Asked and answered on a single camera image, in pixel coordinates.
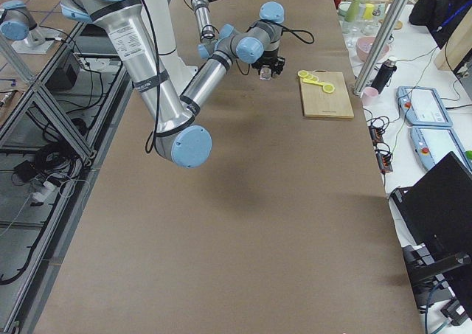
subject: computer monitor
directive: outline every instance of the computer monitor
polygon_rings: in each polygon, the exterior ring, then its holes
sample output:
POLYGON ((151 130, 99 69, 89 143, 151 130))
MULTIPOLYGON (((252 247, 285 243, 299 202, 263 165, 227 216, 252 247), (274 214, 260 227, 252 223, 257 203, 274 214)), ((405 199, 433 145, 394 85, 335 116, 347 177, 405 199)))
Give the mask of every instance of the computer monitor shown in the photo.
MULTIPOLYGON (((441 159, 402 199, 409 231, 436 261, 458 252, 472 256, 472 174, 454 153, 441 159)), ((443 275, 472 318, 472 265, 443 275)))

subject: cutting board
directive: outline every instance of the cutting board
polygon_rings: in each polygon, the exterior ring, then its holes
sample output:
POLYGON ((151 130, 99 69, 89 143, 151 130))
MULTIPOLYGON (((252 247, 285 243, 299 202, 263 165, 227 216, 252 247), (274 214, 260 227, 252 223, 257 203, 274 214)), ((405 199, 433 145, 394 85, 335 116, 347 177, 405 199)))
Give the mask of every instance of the cutting board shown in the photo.
POLYGON ((347 93, 342 72, 315 72, 320 81, 332 83, 333 93, 324 93, 321 86, 300 82, 304 115, 310 118, 345 118, 354 117, 353 107, 347 93))

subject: person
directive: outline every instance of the person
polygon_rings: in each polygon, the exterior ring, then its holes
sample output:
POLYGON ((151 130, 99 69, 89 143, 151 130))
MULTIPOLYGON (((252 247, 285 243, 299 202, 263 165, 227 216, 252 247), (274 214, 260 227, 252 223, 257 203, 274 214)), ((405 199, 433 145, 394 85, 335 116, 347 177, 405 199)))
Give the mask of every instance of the person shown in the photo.
POLYGON ((418 0, 409 22, 427 26, 438 47, 442 48, 471 7, 472 0, 418 0))

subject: plastic cup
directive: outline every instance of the plastic cup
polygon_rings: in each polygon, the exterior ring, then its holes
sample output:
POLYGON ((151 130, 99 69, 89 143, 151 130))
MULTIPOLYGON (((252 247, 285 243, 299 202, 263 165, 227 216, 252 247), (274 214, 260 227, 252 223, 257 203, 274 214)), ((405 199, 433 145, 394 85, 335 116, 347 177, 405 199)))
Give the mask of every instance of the plastic cup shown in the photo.
POLYGON ((361 101, 362 105, 371 105, 378 97, 378 91, 373 87, 366 87, 362 90, 361 101))

